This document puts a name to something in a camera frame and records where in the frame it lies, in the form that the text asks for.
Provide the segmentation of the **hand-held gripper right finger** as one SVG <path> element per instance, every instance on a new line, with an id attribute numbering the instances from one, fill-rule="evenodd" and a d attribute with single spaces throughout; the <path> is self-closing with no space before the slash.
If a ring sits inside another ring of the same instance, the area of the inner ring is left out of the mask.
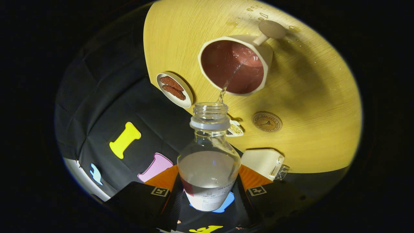
<path id="1" fill-rule="evenodd" d="M 271 181 L 241 165 L 235 182 L 237 226 L 250 231 L 269 230 L 307 210 L 315 200 L 290 183 Z"/>

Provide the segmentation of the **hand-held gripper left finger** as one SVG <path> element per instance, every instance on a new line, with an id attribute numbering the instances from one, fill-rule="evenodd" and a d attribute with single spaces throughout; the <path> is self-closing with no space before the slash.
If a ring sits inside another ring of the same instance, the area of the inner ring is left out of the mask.
<path id="1" fill-rule="evenodd" d="M 137 230 L 170 232 L 177 229 L 183 193 L 178 166 L 174 165 L 145 183 L 131 182 L 105 206 Z"/>

